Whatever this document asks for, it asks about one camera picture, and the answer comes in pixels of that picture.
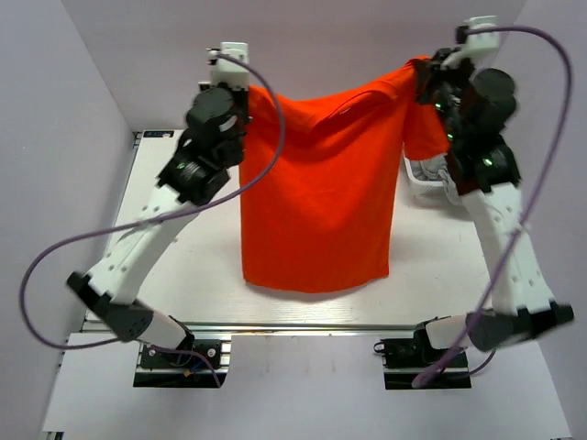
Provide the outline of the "orange t-shirt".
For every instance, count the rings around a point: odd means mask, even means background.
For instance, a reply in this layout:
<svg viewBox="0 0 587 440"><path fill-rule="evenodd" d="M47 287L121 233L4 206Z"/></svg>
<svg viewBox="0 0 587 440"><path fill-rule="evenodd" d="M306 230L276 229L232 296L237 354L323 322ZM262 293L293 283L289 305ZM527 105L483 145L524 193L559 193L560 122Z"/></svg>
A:
<svg viewBox="0 0 587 440"><path fill-rule="evenodd" d="M310 100L253 86L239 181L245 282L339 292L389 273L402 158L429 160L448 142L432 105L415 100L416 63Z"/></svg>

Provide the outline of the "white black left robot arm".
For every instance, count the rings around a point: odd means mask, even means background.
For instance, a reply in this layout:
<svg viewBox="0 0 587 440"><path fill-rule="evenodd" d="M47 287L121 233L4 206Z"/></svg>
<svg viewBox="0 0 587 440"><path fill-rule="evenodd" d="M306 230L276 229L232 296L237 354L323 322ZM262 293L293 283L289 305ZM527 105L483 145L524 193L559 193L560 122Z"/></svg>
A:
<svg viewBox="0 0 587 440"><path fill-rule="evenodd" d="M138 299L150 270L195 213L165 220L165 215L203 206L229 182L229 168L244 159L249 94L227 85L208 86L186 114L171 159L157 176L139 224L123 234L109 253L85 273L73 272L69 289L122 342L138 340L162 347L173 365L194 354L192 336L176 320Z"/></svg>

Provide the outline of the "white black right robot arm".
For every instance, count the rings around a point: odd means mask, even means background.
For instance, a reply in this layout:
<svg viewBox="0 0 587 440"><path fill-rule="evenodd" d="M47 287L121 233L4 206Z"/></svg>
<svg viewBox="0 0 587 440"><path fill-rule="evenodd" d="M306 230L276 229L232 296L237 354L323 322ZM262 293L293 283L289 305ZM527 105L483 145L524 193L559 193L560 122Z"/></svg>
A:
<svg viewBox="0 0 587 440"><path fill-rule="evenodd" d="M515 82L504 71L476 71L471 55L439 49L416 66L416 101L432 104L446 132L449 177L471 216L487 270L494 272L513 234L519 238L491 291L492 306L473 314L435 318L415 330L415 357L428 366L460 348L489 352L535 339L574 319L544 280L527 231L521 226L521 175L502 131L516 110Z"/></svg>

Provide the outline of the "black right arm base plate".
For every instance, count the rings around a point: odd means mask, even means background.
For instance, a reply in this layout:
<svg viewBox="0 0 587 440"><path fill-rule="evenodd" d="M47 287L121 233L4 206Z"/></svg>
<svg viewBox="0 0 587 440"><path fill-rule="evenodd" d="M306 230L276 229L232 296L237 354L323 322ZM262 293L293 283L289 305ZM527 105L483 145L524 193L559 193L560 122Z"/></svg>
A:
<svg viewBox="0 0 587 440"><path fill-rule="evenodd" d="M411 338L381 339L373 346L382 357L384 387L387 391L413 391L412 381L435 364L443 350L422 350ZM469 362L464 353L455 356L423 390L464 390L471 388Z"/></svg>

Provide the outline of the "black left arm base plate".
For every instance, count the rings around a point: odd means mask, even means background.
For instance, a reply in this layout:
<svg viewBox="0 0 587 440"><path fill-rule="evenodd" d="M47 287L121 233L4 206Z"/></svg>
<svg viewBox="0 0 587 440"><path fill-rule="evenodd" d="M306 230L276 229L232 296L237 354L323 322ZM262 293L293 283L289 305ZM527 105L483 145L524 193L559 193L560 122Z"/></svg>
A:
<svg viewBox="0 0 587 440"><path fill-rule="evenodd" d="M133 386L159 389L219 388L228 372L230 343L220 339L196 339L191 350L206 358L212 369L199 357L159 353L151 346L142 345Z"/></svg>

